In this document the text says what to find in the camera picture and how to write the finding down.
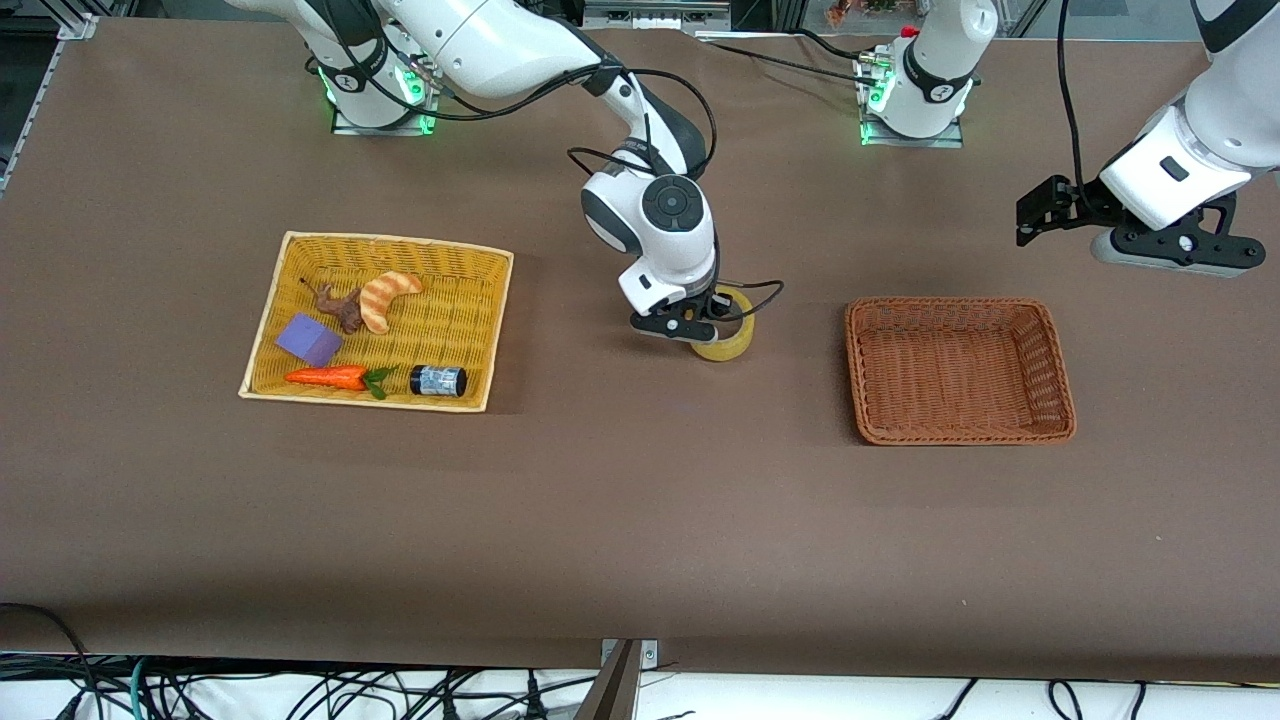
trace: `yellow wicker basket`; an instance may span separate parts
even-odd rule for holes
[[[253,340],[241,397],[483,413],[489,404],[502,313],[507,306],[513,256],[506,250],[439,240],[381,234],[289,232],[280,245],[275,277]],[[315,296],[301,281],[333,283],[339,297],[387,270],[411,273],[422,292],[402,295],[387,314],[390,332],[367,329],[343,334],[330,365],[396,366],[383,383],[387,400],[367,392],[284,382],[284,374],[306,364],[275,345],[276,336],[297,313],[342,334],[338,320],[315,309]],[[458,366],[467,372],[462,397],[413,395],[408,374],[413,365]]]

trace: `yellow ring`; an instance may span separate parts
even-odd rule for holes
[[[732,297],[733,302],[737,304],[742,313],[751,309],[751,301],[732,287],[718,284],[716,286],[716,292]],[[716,342],[694,343],[694,352],[696,352],[703,360],[724,363],[746,352],[748,346],[751,345],[751,336],[754,334],[755,315],[748,315],[742,318],[742,327],[740,327],[736,333],[724,340],[717,340]]]

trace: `blue purple cube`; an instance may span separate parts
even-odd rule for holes
[[[275,345],[312,368],[323,368],[342,347],[342,337],[320,322],[298,313],[280,331]]]

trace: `carrot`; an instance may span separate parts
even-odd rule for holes
[[[302,368],[285,373],[291,383],[335,387],[339,389],[367,389],[375,398],[385,400],[387,392],[379,383],[396,368],[370,370],[364,365],[334,365],[332,368]]]

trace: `brown table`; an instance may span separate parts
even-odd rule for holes
[[[627,328],[627,260],[563,156],[622,137],[586,94],[333,137],[287,26],[72,45],[0,202],[4,598],[110,652],[585,666],[657,637],[685,669],[1280,673],[1280,260],[1220,281],[1102,265],[1089,231],[1014,247],[1014,201],[1070,167],[1052,44],[996,42],[965,149],[919,151],[859,146],[838,81],[599,40],[705,91],[726,275],[788,281],[728,365]],[[1096,169],[1204,58],[1069,61]],[[1238,231],[1277,224],[1248,187]],[[515,251],[490,413],[238,398],[288,229]],[[841,311],[888,293],[1043,300],[1075,439],[861,443]],[[15,619],[0,646],[63,647]]]

